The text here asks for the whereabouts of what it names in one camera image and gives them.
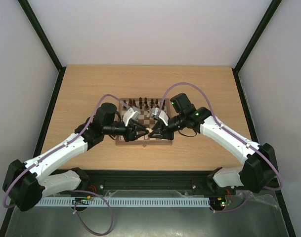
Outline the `wooden chess board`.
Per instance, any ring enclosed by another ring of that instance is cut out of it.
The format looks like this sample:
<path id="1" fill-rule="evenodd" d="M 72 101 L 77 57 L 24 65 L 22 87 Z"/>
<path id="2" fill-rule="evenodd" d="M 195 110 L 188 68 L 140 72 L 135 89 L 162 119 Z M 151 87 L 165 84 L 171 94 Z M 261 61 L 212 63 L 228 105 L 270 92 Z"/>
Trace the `wooden chess board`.
<path id="1" fill-rule="evenodd" d="M 147 128 L 152 129 L 153 126 L 155 125 L 156 121 L 150 117 L 150 111 L 151 111 L 151 109 L 148 109 L 146 111 L 140 110 L 141 114 L 136 119 L 136 121 L 143 124 Z M 143 146 L 143 147 L 146 147 L 146 146 L 170 146 L 170 145 L 172 145 L 172 141 L 150 138 L 149 135 L 147 134 L 143 137 L 140 137 L 138 140 L 131 141 L 131 142 L 125 142 L 123 140 L 123 137 L 120 136 L 116 139 L 115 144 L 117 146 Z"/>

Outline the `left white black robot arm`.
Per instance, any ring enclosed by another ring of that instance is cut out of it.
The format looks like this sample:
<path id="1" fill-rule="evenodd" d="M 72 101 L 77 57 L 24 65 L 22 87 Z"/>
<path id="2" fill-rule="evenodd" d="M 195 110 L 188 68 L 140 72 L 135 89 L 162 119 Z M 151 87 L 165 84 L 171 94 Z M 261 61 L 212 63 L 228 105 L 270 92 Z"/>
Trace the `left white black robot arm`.
<path id="1" fill-rule="evenodd" d="M 103 103 L 85 123 L 63 142 L 49 151 L 26 162 L 14 160 L 6 172 L 2 189 L 5 198 L 20 211 L 34 207 L 43 197 L 77 189 L 86 175 L 78 169 L 53 175 L 52 173 L 70 159 L 90 150 L 107 136 L 122 136 L 126 142 L 135 141 L 149 133 L 137 118 L 137 107 L 129 108 L 123 116 L 112 103 Z"/>

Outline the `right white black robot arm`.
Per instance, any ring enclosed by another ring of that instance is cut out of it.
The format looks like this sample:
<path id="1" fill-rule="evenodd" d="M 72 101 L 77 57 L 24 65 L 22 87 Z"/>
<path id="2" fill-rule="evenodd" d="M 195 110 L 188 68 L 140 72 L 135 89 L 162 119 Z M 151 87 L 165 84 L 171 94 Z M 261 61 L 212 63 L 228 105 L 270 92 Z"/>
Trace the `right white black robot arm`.
<path id="1" fill-rule="evenodd" d="M 240 163 L 234 168 L 219 167 L 210 174 L 208 189 L 212 193 L 217 194 L 230 186 L 241 186 L 258 193 L 277 176 L 276 168 L 270 162 L 275 157 L 271 145 L 260 145 L 243 137 L 214 118 L 205 107 L 196 109 L 184 93 L 176 95 L 170 102 L 177 113 L 172 118 L 158 107 L 151 109 L 150 117 L 157 121 L 149 134 L 151 138 L 173 140 L 176 131 L 189 128 L 217 142 Z"/>

